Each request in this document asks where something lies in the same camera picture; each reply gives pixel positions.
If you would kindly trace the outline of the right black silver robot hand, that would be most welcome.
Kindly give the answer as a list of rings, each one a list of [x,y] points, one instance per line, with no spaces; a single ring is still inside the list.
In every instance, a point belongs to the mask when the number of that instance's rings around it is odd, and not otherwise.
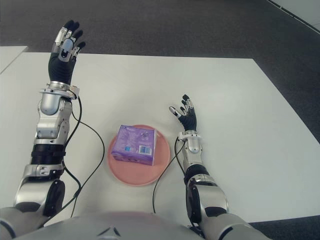
[[[180,113],[173,106],[169,107],[169,111],[178,119],[185,131],[197,131],[197,117],[194,105],[188,95],[182,96]]]

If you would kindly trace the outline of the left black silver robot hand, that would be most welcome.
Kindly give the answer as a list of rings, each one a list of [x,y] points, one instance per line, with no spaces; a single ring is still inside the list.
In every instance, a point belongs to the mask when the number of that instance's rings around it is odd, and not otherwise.
[[[79,27],[79,22],[69,20],[58,31],[48,61],[51,82],[71,84],[78,54],[86,46],[84,41],[79,42],[83,35]]]

